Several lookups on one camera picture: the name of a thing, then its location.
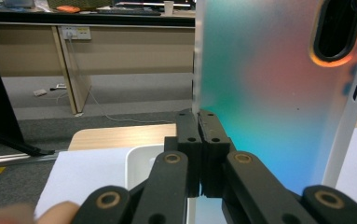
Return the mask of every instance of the phone back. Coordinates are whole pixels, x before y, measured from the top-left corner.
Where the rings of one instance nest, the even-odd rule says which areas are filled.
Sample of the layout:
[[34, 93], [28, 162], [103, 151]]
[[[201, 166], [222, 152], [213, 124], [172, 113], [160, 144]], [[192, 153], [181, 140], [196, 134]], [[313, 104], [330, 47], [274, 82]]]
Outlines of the phone back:
[[334, 186], [357, 120], [357, 0], [204, 0], [196, 20], [194, 112], [288, 189]]

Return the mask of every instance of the iridescent phone surface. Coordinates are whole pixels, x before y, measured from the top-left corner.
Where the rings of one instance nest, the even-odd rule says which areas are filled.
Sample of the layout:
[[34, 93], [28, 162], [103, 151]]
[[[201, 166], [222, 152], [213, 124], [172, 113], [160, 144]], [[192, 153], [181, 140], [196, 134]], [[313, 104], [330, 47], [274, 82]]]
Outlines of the iridescent phone surface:
[[297, 193], [323, 182], [341, 122], [357, 119], [357, 110], [344, 113], [357, 78], [357, 37], [339, 60], [313, 52], [323, 2], [204, 0], [197, 7], [194, 110], [214, 112], [237, 149], [257, 155]]

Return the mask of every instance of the gray carpet floor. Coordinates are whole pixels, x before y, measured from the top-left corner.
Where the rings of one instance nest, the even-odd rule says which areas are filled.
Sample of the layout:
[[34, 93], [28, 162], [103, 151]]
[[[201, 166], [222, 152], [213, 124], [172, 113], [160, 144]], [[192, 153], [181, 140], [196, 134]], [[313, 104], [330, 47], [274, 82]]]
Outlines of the gray carpet floor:
[[[168, 120], [175, 122], [176, 112], [127, 114], [110, 116], [113, 119], [141, 121]], [[27, 144], [42, 149], [65, 150], [74, 133], [88, 128], [107, 128], [148, 125], [133, 121], [112, 121], [107, 117], [78, 117], [68, 119], [19, 120], [21, 132]], [[17, 154], [19, 151], [0, 145], [0, 155]], [[30, 203], [36, 206], [47, 183], [54, 161], [41, 161], [10, 165], [0, 174], [0, 207], [13, 203]]]

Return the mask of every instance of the power outlet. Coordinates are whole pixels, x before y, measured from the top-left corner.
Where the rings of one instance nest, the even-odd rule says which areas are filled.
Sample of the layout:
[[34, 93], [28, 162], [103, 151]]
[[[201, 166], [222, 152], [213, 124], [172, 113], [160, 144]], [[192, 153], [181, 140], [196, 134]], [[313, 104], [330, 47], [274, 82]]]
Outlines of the power outlet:
[[88, 26], [62, 26], [63, 39], [91, 39]]

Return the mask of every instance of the smartphone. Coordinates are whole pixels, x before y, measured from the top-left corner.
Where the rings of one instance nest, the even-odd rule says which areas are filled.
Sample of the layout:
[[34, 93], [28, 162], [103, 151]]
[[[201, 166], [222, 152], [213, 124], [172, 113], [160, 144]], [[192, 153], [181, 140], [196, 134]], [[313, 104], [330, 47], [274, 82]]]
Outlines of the smartphone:
[[193, 111], [283, 183], [335, 186], [357, 120], [357, 0], [197, 3]]

